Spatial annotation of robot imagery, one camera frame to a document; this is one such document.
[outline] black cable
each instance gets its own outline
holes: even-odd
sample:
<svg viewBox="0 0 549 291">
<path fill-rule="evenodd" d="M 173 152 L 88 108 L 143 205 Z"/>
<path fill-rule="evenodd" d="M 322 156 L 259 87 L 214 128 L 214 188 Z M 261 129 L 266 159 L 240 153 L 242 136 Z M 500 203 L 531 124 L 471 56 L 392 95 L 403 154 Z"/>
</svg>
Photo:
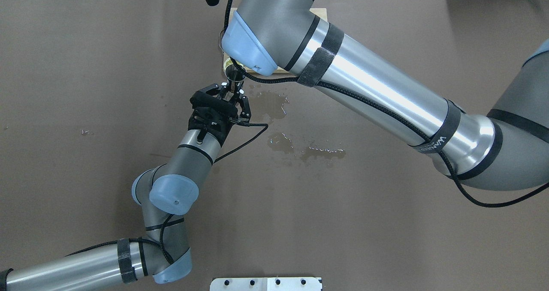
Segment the black cable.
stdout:
<svg viewBox="0 0 549 291">
<path fill-rule="evenodd" d="M 226 16 L 226 23 L 225 23 L 225 29 L 227 28 L 227 25 L 228 25 L 228 18 L 227 18 L 227 15 L 228 13 L 230 13 L 230 10 L 231 10 L 231 4 L 232 4 L 232 0 L 229 0 L 227 2 L 227 10 L 225 11 L 225 16 Z M 250 80 L 253 80 L 255 82 L 259 82 L 259 83 L 265 83 L 265 84 L 276 84 L 276 83 L 282 83 L 282 82 L 296 82 L 298 80 L 298 78 L 278 78 L 278 79 L 262 79 L 262 78 L 256 78 L 255 76 L 252 76 L 250 75 L 249 73 L 247 73 L 242 67 L 241 65 L 239 65 L 235 59 L 231 58 L 231 61 L 233 62 L 233 65 L 235 65 L 235 67 L 237 69 L 239 69 L 239 71 L 244 75 L 246 76 L 247 78 L 249 78 Z M 419 128 L 417 128 L 415 125 L 413 125 L 413 123 L 410 123 L 410 121 L 408 121 L 407 119 L 401 117 L 399 114 L 395 113 L 394 111 L 388 109 L 387 107 L 381 105 L 381 104 L 378 104 L 376 102 L 373 102 L 372 100 L 369 100 L 368 98 L 366 98 L 365 96 L 362 96 L 358 93 L 355 93 L 351 90 L 347 90 L 346 88 L 343 88 L 341 86 L 337 86 L 335 84 L 328 84 L 327 82 L 319 82 L 317 84 L 317 86 L 319 87 L 324 87 L 324 88 L 327 88 L 329 90 L 335 90 L 335 92 L 338 92 L 338 93 L 341 93 L 341 94 L 344 94 L 346 96 L 349 96 L 351 98 L 354 98 L 356 100 L 359 100 L 367 105 L 369 105 L 370 107 L 373 107 L 387 115 L 389 115 L 390 117 L 396 119 L 397 121 L 399 121 L 400 123 L 402 123 L 402 125 L 408 127 L 411 131 L 414 131 L 417 135 L 419 135 L 420 137 L 422 137 L 426 142 L 431 142 L 431 137 L 429 137 L 429 135 L 426 135 L 425 132 L 421 131 Z M 226 156 L 228 156 L 229 154 L 232 154 L 233 152 L 236 152 L 237 150 L 241 149 L 243 146 L 249 144 L 251 141 L 255 140 L 255 138 L 259 137 L 259 135 L 261 133 L 263 133 L 263 131 L 265 131 L 267 129 L 264 128 L 263 130 L 261 130 L 257 135 L 255 135 L 254 138 L 252 138 L 250 141 L 246 142 L 245 144 L 243 144 L 242 146 L 239 146 L 237 149 L 235 150 L 232 150 L 231 152 L 225 154 L 224 156 L 221 156 L 219 157 L 217 160 L 215 160 L 215 162 L 218 162 L 218 160 L 222 159 L 222 158 L 225 158 Z M 469 193 L 467 193 L 467 191 L 465 191 L 465 189 L 463 188 L 463 186 L 461 185 L 461 182 L 459 182 L 459 179 L 457 178 L 457 174 L 455 173 L 455 170 L 452 166 L 452 164 L 449 162 L 447 156 L 443 153 L 443 152 L 440 152 L 439 153 L 441 159 L 443 160 L 444 164 L 446 165 L 446 167 L 448 168 L 448 171 L 451 175 L 451 178 L 452 180 L 455 182 L 455 185 L 457 186 L 457 188 L 459 189 L 459 191 L 469 200 L 471 201 L 472 203 L 478 205 L 479 207 L 507 207 L 509 205 L 513 205 L 513 204 L 516 204 L 516 203 L 519 203 L 521 201 L 524 201 L 530 197 L 533 197 L 534 195 L 537 195 L 538 193 L 542 192 L 543 190 L 545 190 L 547 187 L 549 187 L 549 183 L 531 191 L 530 193 L 527 193 L 525 194 L 524 196 L 522 197 L 519 197 L 519 198 L 516 198 L 514 200 L 511 200 L 511 201 L 507 201 L 507 202 L 502 202 L 502 203 L 484 203 L 484 202 L 480 202 L 478 201 L 477 199 L 473 198 L 471 195 L 469 195 Z"/>
<path fill-rule="evenodd" d="M 170 256 L 170 254 L 166 251 L 166 248 L 164 247 L 164 230 L 166 228 L 166 225 L 170 221 L 171 217 L 173 217 L 173 214 L 168 215 L 166 217 L 166 220 L 162 223 L 162 227 L 160 228 L 160 250 L 162 250 L 162 254 L 164 255 L 164 258 L 166 258 L 166 261 L 168 261 L 169 264 L 173 264 L 173 258 Z"/>
<path fill-rule="evenodd" d="M 160 248 L 160 244 L 158 244 L 157 242 L 155 242 L 153 240 L 146 240 L 145 238 L 130 238 L 128 240 L 130 240 L 131 243 L 151 244 L 153 246 L 156 246 L 156 247 Z M 101 244 L 90 246 L 88 248 L 84 248 L 82 250 L 78 250 L 77 252 L 73 252 L 72 254 L 68 254 L 66 256 L 72 256 L 72 255 L 80 254 L 81 252 L 88 252 L 88 251 L 93 250 L 95 248 L 100 248 L 100 247 L 108 246 L 108 245 L 114 245 L 114 244 L 117 244 L 117 243 L 118 243 L 117 240 L 112 240 L 110 242 L 104 242 L 104 243 L 101 243 Z"/>
<path fill-rule="evenodd" d="M 219 158 L 217 158 L 215 160 L 214 163 L 216 162 L 219 162 L 220 160 L 222 160 L 223 158 L 231 155 L 232 153 L 238 151 L 239 149 L 247 146 L 248 144 L 250 144 L 251 142 L 253 142 L 253 140 L 257 139 L 257 137 L 259 137 L 261 135 L 261 133 L 264 133 L 268 128 L 269 128 L 269 125 L 267 123 L 246 123 L 246 122 L 238 122 L 236 123 L 236 125 L 239 125 L 239 126 L 245 126 L 245 127 L 255 127 L 255 126 L 258 126 L 258 127 L 264 127 L 261 131 L 259 131 L 259 133 L 257 133 L 257 135 L 255 135 L 252 139 L 249 139 L 247 142 L 244 142 L 241 146 L 233 149 L 231 152 L 228 152 L 227 154 L 223 154 L 222 156 L 220 156 Z"/>
</svg>

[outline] brown table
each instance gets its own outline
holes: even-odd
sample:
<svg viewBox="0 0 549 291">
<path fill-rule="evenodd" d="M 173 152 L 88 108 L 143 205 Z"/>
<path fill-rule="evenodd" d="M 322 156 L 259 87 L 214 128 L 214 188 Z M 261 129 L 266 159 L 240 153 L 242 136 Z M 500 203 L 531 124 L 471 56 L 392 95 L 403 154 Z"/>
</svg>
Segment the brown table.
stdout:
<svg viewBox="0 0 549 291">
<path fill-rule="evenodd" d="M 549 0 L 314 6 L 469 113 L 486 114 L 549 37 Z M 131 183 L 167 161 L 193 92 L 223 82 L 223 10 L 0 0 L 0 270 L 144 234 Z M 214 277 L 275 275 L 321 276 L 326 291 L 547 290 L 547 193 L 476 207 L 426 156 L 317 90 L 244 89 L 253 121 L 271 128 L 214 166 L 188 213 L 192 273 L 112 290 L 207 291 Z M 255 132 L 234 128 L 222 151 Z M 282 133 L 293 148 L 269 146 Z M 470 191 L 483 201 L 525 193 Z"/>
</svg>

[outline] light blue joint cap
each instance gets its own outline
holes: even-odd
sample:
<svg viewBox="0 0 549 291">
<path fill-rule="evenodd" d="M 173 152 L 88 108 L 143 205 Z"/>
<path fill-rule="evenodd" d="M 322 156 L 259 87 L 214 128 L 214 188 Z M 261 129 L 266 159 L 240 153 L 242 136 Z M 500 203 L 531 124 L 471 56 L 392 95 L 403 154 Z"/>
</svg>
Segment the light blue joint cap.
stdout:
<svg viewBox="0 0 549 291">
<path fill-rule="evenodd" d="M 153 169 L 151 170 L 146 170 L 145 172 L 141 173 L 140 176 L 138 176 L 136 178 L 136 180 L 134 180 L 133 184 L 132 184 L 132 198 L 133 198 L 133 201 L 135 201 L 137 204 L 141 205 L 141 202 L 139 202 L 139 200 L 137 200 L 137 193 L 136 193 L 136 189 L 137 189 L 137 183 L 139 183 L 139 180 L 141 179 L 141 177 L 143 177 L 143 175 L 145 175 L 145 173 L 149 172 L 149 171 L 152 171 Z"/>
<path fill-rule="evenodd" d="M 233 15 L 221 45 L 227 54 L 258 74 L 270 76 L 278 68 L 238 12 Z"/>
<path fill-rule="evenodd" d="M 198 198 L 198 186 L 193 180 L 179 174 L 166 174 L 155 180 L 149 200 L 164 212 L 186 214 Z"/>
<path fill-rule="evenodd" d="M 547 39 L 546 41 L 544 41 L 544 43 L 541 44 L 541 46 L 534 52 L 534 54 L 532 54 L 531 57 L 529 57 L 523 64 L 526 65 L 526 63 L 528 63 L 529 60 L 531 60 L 533 57 L 536 57 L 538 55 L 540 55 L 541 53 L 544 53 L 544 52 L 547 52 L 549 51 L 549 39 Z"/>
<path fill-rule="evenodd" d="M 168 266 L 160 273 L 153 275 L 156 283 L 169 283 L 182 279 L 186 275 L 189 275 L 193 269 L 193 261 L 190 257 L 190 248 L 172 265 Z"/>
</svg>

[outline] wooden board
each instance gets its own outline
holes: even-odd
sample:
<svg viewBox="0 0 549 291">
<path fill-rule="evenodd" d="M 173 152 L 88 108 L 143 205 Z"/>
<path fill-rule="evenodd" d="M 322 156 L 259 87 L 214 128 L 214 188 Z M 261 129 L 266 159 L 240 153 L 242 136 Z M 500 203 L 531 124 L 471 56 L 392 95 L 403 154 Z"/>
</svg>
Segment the wooden board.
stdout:
<svg viewBox="0 0 549 291">
<path fill-rule="evenodd" d="M 233 13 L 237 10 L 237 8 L 231 8 L 231 15 L 229 16 L 229 21 L 233 19 Z M 328 22 L 328 12 L 326 8 L 311 8 L 311 12 L 319 16 L 322 20 Z M 229 55 L 225 52 L 223 52 L 223 63 L 221 65 L 221 69 L 225 71 L 225 62 L 229 60 Z M 257 72 L 251 70 L 250 68 L 246 67 L 246 72 L 250 74 L 257 74 Z M 283 68 L 278 67 L 273 74 L 287 74 L 286 70 Z"/>
</svg>

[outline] robotic arm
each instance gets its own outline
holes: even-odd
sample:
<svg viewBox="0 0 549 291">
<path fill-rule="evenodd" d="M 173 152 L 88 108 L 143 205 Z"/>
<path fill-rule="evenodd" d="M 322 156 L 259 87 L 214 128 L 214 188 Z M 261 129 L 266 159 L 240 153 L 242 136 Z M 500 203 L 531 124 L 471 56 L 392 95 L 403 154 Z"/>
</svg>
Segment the robotic arm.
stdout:
<svg viewBox="0 0 549 291">
<path fill-rule="evenodd" d="M 439 172 L 468 186 L 505 191 L 549 181 L 549 41 L 525 62 L 486 117 L 468 115 L 314 16 L 309 12 L 313 1 L 243 0 L 223 48 L 264 76 L 283 67 L 298 76 L 292 81 L 315 87 L 370 119 L 430 156 Z M 237 75 L 235 69 L 230 73 Z M 232 76 L 229 84 L 195 93 L 189 130 L 170 161 L 135 180 L 132 195 L 143 209 L 144 238 L 0 272 L 0 291 L 89 291 L 147 275 L 157 283 L 186 276 L 192 263 L 183 215 L 231 127 L 251 126 L 242 80 Z"/>
</svg>

